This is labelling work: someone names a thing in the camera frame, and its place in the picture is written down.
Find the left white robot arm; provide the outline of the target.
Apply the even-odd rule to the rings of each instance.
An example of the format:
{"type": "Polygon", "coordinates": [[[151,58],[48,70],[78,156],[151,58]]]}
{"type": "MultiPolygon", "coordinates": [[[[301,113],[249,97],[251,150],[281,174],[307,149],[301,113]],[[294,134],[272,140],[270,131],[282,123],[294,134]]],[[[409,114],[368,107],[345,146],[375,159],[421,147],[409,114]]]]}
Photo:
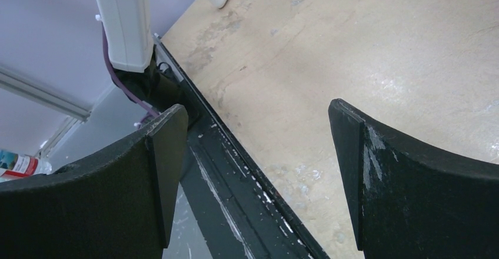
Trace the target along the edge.
{"type": "Polygon", "coordinates": [[[157,115],[181,102],[178,84],[158,67],[149,0],[96,0],[105,64],[132,102],[157,115]]]}

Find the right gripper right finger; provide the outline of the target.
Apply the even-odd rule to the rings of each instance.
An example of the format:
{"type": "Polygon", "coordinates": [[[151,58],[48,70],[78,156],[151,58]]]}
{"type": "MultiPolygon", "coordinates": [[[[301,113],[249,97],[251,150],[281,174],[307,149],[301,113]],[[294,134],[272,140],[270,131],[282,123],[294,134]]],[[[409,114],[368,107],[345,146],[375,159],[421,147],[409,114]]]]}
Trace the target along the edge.
{"type": "Polygon", "coordinates": [[[343,99],[328,116],[365,258],[498,257],[498,165],[422,142],[343,99]]]}

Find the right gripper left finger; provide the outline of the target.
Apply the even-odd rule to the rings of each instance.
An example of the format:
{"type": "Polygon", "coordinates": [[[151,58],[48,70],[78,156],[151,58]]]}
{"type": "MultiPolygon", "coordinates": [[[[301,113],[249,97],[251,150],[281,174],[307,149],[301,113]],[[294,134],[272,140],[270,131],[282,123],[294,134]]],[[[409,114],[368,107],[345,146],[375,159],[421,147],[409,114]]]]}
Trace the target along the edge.
{"type": "Polygon", "coordinates": [[[2,258],[161,258],[187,141],[174,105],[49,175],[1,184],[2,258]]]}

